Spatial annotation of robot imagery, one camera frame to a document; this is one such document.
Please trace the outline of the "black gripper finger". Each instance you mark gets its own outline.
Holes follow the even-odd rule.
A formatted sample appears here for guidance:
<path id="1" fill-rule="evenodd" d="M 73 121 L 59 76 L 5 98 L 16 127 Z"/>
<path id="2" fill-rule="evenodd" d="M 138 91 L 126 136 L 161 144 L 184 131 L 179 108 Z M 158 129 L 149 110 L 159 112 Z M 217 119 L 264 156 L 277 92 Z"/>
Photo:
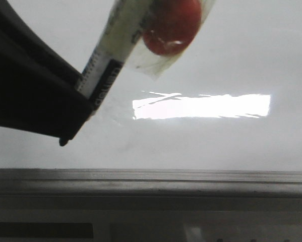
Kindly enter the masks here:
<path id="1" fill-rule="evenodd" d="M 92 111 L 80 76 L 0 1 L 0 127 L 71 140 Z"/>

